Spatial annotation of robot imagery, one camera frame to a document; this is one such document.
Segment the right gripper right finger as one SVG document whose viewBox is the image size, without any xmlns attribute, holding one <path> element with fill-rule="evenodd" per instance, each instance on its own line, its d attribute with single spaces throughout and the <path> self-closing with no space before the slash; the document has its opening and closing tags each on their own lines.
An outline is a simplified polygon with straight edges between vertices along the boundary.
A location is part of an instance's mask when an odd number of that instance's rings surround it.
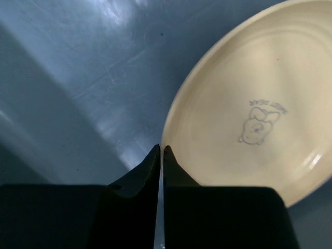
<svg viewBox="0 0 332 249">
<path fill-rule="evenodd" d="M 299 248 L 287 208 L 269 187 L 204 187 L 163 151 L 166 248 Z"/>
</svg>

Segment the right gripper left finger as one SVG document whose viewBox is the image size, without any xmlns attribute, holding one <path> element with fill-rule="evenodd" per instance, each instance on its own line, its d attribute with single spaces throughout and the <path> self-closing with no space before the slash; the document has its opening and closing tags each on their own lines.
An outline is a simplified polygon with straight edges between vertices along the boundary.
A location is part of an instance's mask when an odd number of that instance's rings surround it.
<svg viewBox="0 0 332 249">
<path fill-rule="evenodd" d="M 1 248 L 153 248 L 160 146 L 109 185 L 1 187 Z"/>
</svg>

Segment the tan plate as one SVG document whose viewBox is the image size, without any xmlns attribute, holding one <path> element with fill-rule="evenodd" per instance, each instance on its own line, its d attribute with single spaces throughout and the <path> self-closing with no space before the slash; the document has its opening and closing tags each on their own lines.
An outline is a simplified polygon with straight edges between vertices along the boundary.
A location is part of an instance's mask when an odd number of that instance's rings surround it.
<svg viewBox="0 0 332 249">
<path fill-rule="evenodd" d="M 273 188 L 292 206 L 331 178 L 331 1 L 285 1 L 196 64 L 161 146 L 203 186 Z"/>
</svg>

